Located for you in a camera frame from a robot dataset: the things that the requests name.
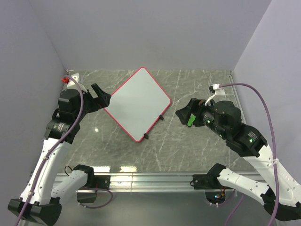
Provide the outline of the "green whiteboard eraser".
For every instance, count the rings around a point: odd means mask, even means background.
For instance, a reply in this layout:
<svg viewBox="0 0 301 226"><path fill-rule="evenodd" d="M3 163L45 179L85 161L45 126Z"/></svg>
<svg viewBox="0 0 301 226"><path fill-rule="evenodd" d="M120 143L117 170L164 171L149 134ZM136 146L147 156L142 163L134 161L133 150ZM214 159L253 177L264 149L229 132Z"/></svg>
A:
<svg viewBox="0 0 301 226"><path fill-rule="evenodd" d="M193 123L194 123L194 121L195 121L195 118L196 118L196 116L195 116L194 114L191 114L191 115L190 115L190 118L189 118L189 120L188 120L188 122L187 122L187 126L188 126L188 127L191 127L191 126L193 125Z"/></svg>

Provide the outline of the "pink framed whiteboard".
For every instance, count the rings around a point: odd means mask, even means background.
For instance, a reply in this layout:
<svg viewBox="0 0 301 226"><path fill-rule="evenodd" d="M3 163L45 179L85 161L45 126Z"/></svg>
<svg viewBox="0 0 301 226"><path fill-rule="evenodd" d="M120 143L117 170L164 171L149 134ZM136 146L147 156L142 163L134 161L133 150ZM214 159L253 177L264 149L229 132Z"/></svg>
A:
<svg viewBox="0 0 301 226"><path fill-rule="evenodd" d="M104 110L135 142L141 142L171 102L151 73L141 67L112 93Z"/></svg>

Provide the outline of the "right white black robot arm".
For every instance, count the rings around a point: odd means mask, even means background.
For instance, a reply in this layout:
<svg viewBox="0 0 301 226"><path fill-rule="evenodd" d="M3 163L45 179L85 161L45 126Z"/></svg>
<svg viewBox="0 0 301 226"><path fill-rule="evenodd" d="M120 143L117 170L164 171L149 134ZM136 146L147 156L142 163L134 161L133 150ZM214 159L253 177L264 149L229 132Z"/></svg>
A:
<svg viewBox="0 0 301 226"><path fill-rule="evenodd" d="M267 140L256 128L241 121L241 111L231 101L211 101L192 98L182 109L175 112L181 124L193 120L195 127L207 126L223 139L230 150L250 163L265 180L263 183L251 180L231 171L224 165L215 164L207 172L207 182L212 188L230 187L258 201L272 214L276 203L276 182L274 166L277 167L279 182L279 204L275 218L292 221L301 218L301 185L277 163Z"/></svg>

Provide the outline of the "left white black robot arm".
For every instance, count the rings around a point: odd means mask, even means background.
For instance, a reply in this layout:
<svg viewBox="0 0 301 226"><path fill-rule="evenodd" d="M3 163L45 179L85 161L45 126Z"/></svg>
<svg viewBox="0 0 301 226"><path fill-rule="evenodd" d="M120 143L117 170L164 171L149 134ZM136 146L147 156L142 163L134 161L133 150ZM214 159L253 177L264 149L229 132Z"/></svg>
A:
<svg viewBox="0 0 301 226"><path fill-rule="evenodd" d="M10 200L8 210L24 220L45 226L53 226L62 211L63 204L84 188L97 193L106 191L95 178L94 169L77 165L62 183L54 187L58 168L68 153L80 130L79 123L88 114L106 108L111 95L94 83L92 89L97 94L92 97L82 85L71 85L63 90L58 99L58 108L48 123L43 148L28 185L17 199Z"/></svg>

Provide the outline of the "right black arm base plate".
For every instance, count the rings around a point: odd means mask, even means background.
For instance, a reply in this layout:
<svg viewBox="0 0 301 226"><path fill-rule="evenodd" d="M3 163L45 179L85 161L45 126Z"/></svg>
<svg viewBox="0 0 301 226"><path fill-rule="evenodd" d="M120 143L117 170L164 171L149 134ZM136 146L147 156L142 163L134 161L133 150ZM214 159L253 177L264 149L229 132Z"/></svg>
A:
<svg viewBox="0 0 301 226"><path fill-rule="evenodd" d="M207 174L192 175L190 186L193 187L194 190L211 190L218 189L221 187L220 183L214 177L209 176Z"/></svg>

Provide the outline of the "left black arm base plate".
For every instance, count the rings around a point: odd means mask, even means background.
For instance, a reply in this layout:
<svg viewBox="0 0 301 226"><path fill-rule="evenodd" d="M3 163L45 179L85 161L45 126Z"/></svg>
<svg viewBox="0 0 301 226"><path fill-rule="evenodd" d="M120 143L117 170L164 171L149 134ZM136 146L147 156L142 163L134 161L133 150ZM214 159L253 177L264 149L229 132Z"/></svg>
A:
<svg viewBox="0 0 301 226"><path fill-rule="evenodd" d="M93 175L90 176L87 182L88 188L101 188L101 189L109 189L111 181L110 175Z"/></svg>

